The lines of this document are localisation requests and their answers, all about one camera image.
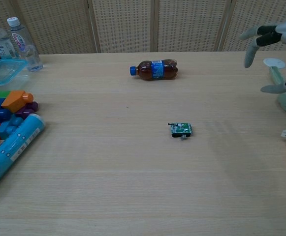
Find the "wooden table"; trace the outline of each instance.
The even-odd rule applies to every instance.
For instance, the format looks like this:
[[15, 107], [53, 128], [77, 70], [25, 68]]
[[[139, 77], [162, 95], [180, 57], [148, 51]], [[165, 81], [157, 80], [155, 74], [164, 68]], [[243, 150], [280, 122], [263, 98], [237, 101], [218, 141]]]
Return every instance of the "wooden table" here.
[[[286, 112], [259, 91], [267, 57], [286, 62], [286, 52], [258, 52], [249, 69], [243, 52], [42, 56], [21, 88], [48, 125], [0, 181], [0, 236], [286, 236]], [[129, 75], [165, 58], [178, 61], [174, 81]], [[183, 121], [195, 135], [172, 138], [167, 123]]]

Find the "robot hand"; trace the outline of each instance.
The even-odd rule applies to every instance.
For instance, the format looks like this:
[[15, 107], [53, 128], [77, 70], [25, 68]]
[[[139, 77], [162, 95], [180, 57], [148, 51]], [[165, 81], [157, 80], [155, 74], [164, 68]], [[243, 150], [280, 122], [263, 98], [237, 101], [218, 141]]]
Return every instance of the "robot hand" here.
[[[247, 49], [245, 57], [245, 68], [251, 66], [254, 56], [260, 47], [271, 45], [281, 41], [286, 44], [286, 22], [272, 26], [255, 26], [242, 33], [239, 37], [241, 40], [248, 39], [253, 36], [259, 36], [253, 39]], [[286, 83], [280, 85], [268, 85], [261, 88], [262, 92], [283, 93], [286, 92]]]

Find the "blue cylinder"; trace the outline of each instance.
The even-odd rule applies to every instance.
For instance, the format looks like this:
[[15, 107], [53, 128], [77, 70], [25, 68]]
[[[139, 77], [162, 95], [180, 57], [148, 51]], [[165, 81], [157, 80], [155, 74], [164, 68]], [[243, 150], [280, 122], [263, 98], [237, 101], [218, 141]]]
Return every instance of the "blue cylinder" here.
[[0, 178], [44, 127], [42, 117], [30, 114], [0, 145]]

